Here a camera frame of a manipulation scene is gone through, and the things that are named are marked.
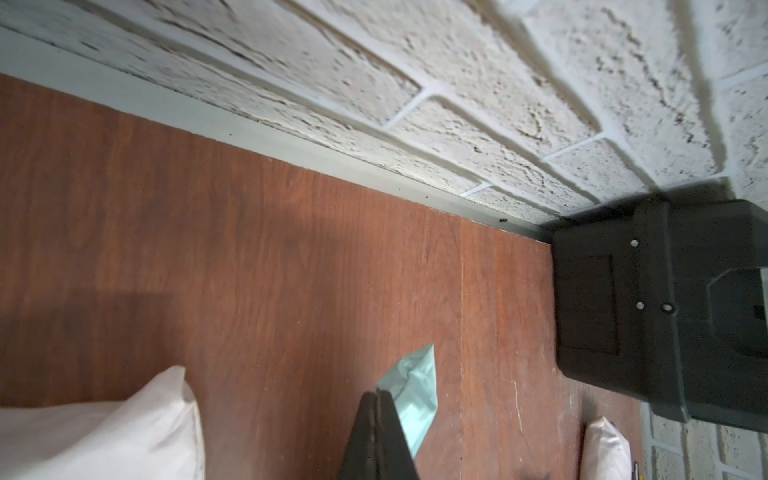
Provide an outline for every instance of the white painted brick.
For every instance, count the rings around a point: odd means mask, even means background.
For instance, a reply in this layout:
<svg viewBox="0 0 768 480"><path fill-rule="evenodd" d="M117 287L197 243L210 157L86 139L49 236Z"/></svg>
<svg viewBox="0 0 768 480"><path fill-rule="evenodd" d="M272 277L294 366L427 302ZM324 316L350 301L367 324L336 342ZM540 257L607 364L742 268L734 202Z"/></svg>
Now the white painted brick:
<svg viewBox="0 0 768 480"><path fill-rule="evenodd" d="M605 140L595 141L549 162L584 185L600 200L613 200L640 192L648 186L634 174Z"/></svg>
<svg viewBox="0 0 768 480"><path fill-rule="evenodd" d="M547 0L525 19L663 184L716 164L666 0Z"/></svg>
<svg viewBox="0 0 768 480"><path fill-rule="evenodd" d="M278 2L125 2L381 124L418 91L408 78Z"/></svg>
<svg viewBox="0 0 768 480"><path fill-rule="evenodd" d="M695 480L720 480L715 425L691 420L683 425L688 478Z"/></svg>
<svg viewBox="0 0 768 480"><path fill-rule="evenodd" d="M658 415L652 415L650 418L650 430L654 439L659 442L681 448L682 428L679 422L665 419Z"/></svg>
<svg viewBox="0 0 768 480"><path fill-rule="evenodd" d="M747 480L747 478L734 475L733 473L723 473L723 478L725 480Z"/></svg>
<svg viewBox="0 0 768 480"><path fill-rule="evenodd" d="M437 101L421 103L392 133L492 180L515 187L558 212L594 204Z"/></svg>
<svg viewBox="0 0 768 480"><path fill-rule="evenodd" d="M683 457L654 447L654 480L685 480Z"/></svg>
<svg viewBox="0 0 768 480"><path fill-rule="evenodd" d="M459 194L477 184L270 91L158 48L67 2L0 2L0 23L445 191Z"/></svg>
<svg viewBox="0 0 768 480"><path fill-rule="evenodd" d="M480 192L470 195L467 200L471 200L486 207L492 208L511 217L525 220L526 222L543 224L558 222L558 217L550 215L538 208L532 207L525 202L521 202L513 197L503 194L493 188L487 188Z"/></svg>
<svg viewBox="0 0 768 480"><path fill-rule="evenodd" d="M365 30L404 61L544 155L594 133L504 36L459 0L308 0Z"/></svg>
<svg viewBox="0 0 768 480"><path fill-rule="evenodd" d="M768 61L768 2L717 0L714 40L721 76Z"/></svg>
<svg viewBox="0 0 768 480"><path fill-rule="evenodd" d="M768 208L768 75L724 92L732 158L745 178L743 195Z"/></svg>
<svg viewBox="0 0 768 480"><path fill-rule="evenodd" d="M756 432L719 425L717 439L720 443L720 460L724 464L753 475L763 475L763 455Z"/></svg>

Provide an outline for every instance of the white bag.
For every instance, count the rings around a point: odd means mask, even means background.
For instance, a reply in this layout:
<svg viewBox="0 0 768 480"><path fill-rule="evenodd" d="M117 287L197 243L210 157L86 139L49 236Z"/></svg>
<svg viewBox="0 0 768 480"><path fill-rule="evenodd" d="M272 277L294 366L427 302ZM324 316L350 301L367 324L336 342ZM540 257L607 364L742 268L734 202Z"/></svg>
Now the white bag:
<svg viewBox="0 0 768 480"><path fill-rule="evenodd" d="M184 367L125 402L0 409L0 478L203 480L200 412Z"/></svg>
<svg viewBox="0 0 768 480"><path fill-rule="evenodd" d="M408 450L415 458L437 413L435 344L402 357L376 388L392 394Z"/></svg>
<svg viewBox="0 0 768 480"><path fill-rule="evenodd" d="M630 480L632 455L629 442L613 423L600 417L584 434L580 480Z"/></svg>

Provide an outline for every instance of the textured wall surface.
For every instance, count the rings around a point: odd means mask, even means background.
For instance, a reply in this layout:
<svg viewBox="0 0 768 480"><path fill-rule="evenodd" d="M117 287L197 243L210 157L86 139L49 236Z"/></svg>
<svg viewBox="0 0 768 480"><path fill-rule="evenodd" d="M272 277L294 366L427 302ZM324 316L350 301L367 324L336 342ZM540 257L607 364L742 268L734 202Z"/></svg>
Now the textured wall surface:
<svg viewBox="0 0 768 480"><path fill-rule="evenodd" d="M763 480L768 435L691 420L680 424L641 407L649 480Z"/></svg>
<svg viewBox="0 0 768 480"><path fill-rule="evenodd" d="M0 0L0 25L533 223L768 208L765 0Z"/></svg>

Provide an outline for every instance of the black storage container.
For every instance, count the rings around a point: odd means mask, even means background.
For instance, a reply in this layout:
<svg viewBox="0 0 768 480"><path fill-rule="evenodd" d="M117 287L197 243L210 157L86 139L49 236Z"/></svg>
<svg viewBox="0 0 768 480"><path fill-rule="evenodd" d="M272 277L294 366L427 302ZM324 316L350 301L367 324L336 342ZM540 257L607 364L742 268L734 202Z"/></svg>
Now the black storage container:
<svg viewBox="0 0 768 480"><path fill-rule="evenodd" d="M558 366L658 415L768 432L768 213L640 205L554 236Z"/></svg>

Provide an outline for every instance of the mortar line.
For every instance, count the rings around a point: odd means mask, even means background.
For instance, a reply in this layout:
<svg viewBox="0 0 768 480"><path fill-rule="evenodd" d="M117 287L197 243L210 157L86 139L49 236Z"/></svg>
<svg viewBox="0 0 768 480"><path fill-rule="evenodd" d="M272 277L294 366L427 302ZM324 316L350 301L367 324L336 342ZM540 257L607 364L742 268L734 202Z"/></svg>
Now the mortar line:
<svg viewBox="0 0 768 480"><path fill-rule="evenodd" d="M697 0L672 1L677 38L687 57L694 91L700 105L699 119L710 140L710 151L718 171L726 170L732 160L728 154L727 137L722 125L716 82L715 47L712 42L713 23L702 2Z"/></svg>
<svg viewBox="0 0 768 480"><path fill-rule="evenodd" d="M466 198L466 197L469 197L470 195L474 195L474 194L476 194L478 192L481 192L481 191L485 190L486 188L488 188L490 186L491 186L491 184L489 182L485 182L484 181L481 184L479 184L477 187L470 188L466 192L460 193L459 196L461 198Z"/></svg>
<svg viewBox="0 0 768 480"><path fill-rule="evenodd" d="M501 8L498 13L502 18L501 30L507 34L505 37L512 38L519 44L519 48L516 49L524 54L523 59L525 60L526 56L529 57L533 63L531 66L547 75L552 84L563 94L567 103L595 122L605 137L614 139L614 146L628 146L629 143L621 133L620 125L614 119L613 114L608 112L599 100L591 100L591 96L586 92L586 87L575 80L574 75L569 75L562 66L562 62L558 60L558 56L542 45L538 38L528 30L528 26L520 15L521 12L510 8ZM657 187L658 181L653 171L631 149L624 149L620 156L635 174L641 172L638 177L648 187Z"/></svg>
<svg viewBox="0 0 768 480"><path fill-rule="evenodd" d="M605 132L602 131L602 132L600 132L598 134L592 135L589 138L585 138L582 141L578 141L575 144L568 145L567 147L561 148L558 151L552 152L549 155L545 155L545 156L543 156L541 158L541 161L542 162L549 162L550 160L554 160L555 158L560 157L561 155L564 155L564 154L566 154L566 153L568 153L570 151L574 151L577 148L581 148L584 145L588 145L588 144L591 144L591 143L596 142L598 140L602 140L603 138L605 138Z"/></svg>
<svg viewBox="0 0 768 480"><path fill-rule="evenodd" d="M768 74L768 61L715 82L717 90L727 90Z"/></svg>
<svg viewBox="0 0 768 480"><path fill-rule="evenodd" d="M413 112L424 100L433 96L434 93L435 92L430 87L423 87L415 97L411 98L408 103L403 105L402 108L400 108L400 110L384 124L382 130L388 131L390 128L394 127L397 122L401 121L406 117L406 115Z"/></svg>
<svg viewBox="0 0 768 480"><path fill-rule="evenodd" d="M410 77L422 88L430 88L432 90L432 96L441 98L445 103L448 103L452 110L463 117L464 120L475 125L481 131L489 134L496 141L520 154L525 160L531 162L536 167L545 170L547 173L555 177L561 183L569 186L577 193L589 198L592 201L598 202L599 199L595 196L590 189L583 184L572 181L570 178L564 176L556 168L548 168L547 164L541 162L541 156L533 153L528 147L525 146L524 141L518 136L503 128L498 122L492 120L484 112L466 104L459 96L441 81L432 78L430 75L416 71L408 66L406 61L403 61L396 53L390 50L388 45L384 45L382 42L372 38L367 32L355 25L350 25L348 22L340 21L331 15L328 15L322 9L313 5L308 5L306 0L290 0L296 7L304 10L308 15L312 15L319 22L322 22L327 28L330 28L342 36L348 38L350 41L355 42L360 47L366 49L368 53L377 57L394 70L400 71L406 76Z"/></svg>
<svg viewBox="0 0 768 480"><path fill-rule="evenodd" d="M641 179L651 190L661 190L661 186L659 185L656 176L645 166L636 161L638 156L632 146L629 145L629 142L624 135L617 134L617 132L613 132L613 134L606 132L604 138L611 144L626 168L635 174L637 178Z"/></svg>
<svg viewBox="0 0 768 480"><path fill-rule="evenodd" d="M736 467L732 467L728 464L723 463L720 460L720 433L718 432L718 428L716 425L712 425L712 428L710 429L712 432L712 446L714 447L716 454L714 458L715 463L715 469L717 470L718 478L724 477L723 473L730 473L737 477L745 478L745 480L758 480L757 475L754 475L749 472L745 472L744 470L741 470Z"/></svg>
<svg viewBox="0 0 768 480"><path fill-rule="evenodd" d="M149 18L140 12L133 11L130 9L130 7L127 8L124 4L115 2L114 0L81 1L86 5L90 5L91 7L96 8L99 11L96 12L97 15L98 13L106 13L108 17L105 18L102 15L102 18L108 22L114 23L115 20L118 20L121 23L127 22L129 24L128 26L135 31L138 30L139 32L145 33L150 39L159 39L160 41L167 44L172 44L177 50L180 50L183 53L187 53L188 55L192 55L194 58L202 61L203 63L222 68L223 70L228 71L240 78L243 78L244 76L244 80L247 80L267 90L274 91L275 93L280 94L289 100L296 101L297 103L304 106L308 106L318 111L319 113L332 118L333 120L348 124L363 133L369 134L380 140L387 141L390 144L394 144L395 146L402 148L403 150L410 151L412 154L424 158L427 161L431 161L440 167L444 167L455 174L459 174L467 178L474 178L480 181L486 181L492 186L497 187L502 193L507 194L516 200L520 200L534 208L542 210L545 213L554 215L556 217L562 216L562 214L558 211L558 207L555 207L554 205L543 204L541 201L534 200L532 197L523 194L518 189L510 187L509 185L502 182L494 181L470 167L457 164L454 161L433 154L423 147L401 140L389 132L384 131L379 125L374 124L373 122L364 118L350 114L349 112L345 112L344 110L340 110L332 102L324 101L324 99L318 100L316 99L316 94L310 94L309 92L305 93L305 89L299 88L297 85L287 84L285 81L281 81L280 79L274 77L274 75L271 75L259 68L255 68L245 60L234 57L233 55L224 55L225 58L222 58L221 53L223 52L219 48L214 47L207 42L201 41L199 38L194 37L192 34L177 29L162 28L164 26L159 21L154 20L153 18ZM351 38L351 40L357 42L357 39L355 38ZM360 46L367 49L367 47L362 43ZM423 87L431 88L433 95L438 95L440 92L440 88L435 88L434 86L423 85ZM492 137L495 137L496 141L499 141L499 138L506 139L504 135L498 135L498 132L495 131L487 131L486 133L489 133ZM506 144L504 141L500 141L500 143L506 147L509 147L509 144ZM531 161L532 158L538 160L538 158L527 149L524 149L524 152L527 153L527 156L524 156L526 160ZM540 168L550 167L550 169L552 169L551 166L543 165L541 162L532 161L532 163ZM553 171L548 173L552 174L553 177L561 181L563 184L571 187L577 193L582 195L586 193L584 196L589 198L589 200L593 201L594 203L597 204L600 202L599 199L597 199L594 195L590 195L588 192L586 192L585 189L580 188L579 186L572 186L573 183L564 178L562 174L559 174L559 172Z"/></svg>

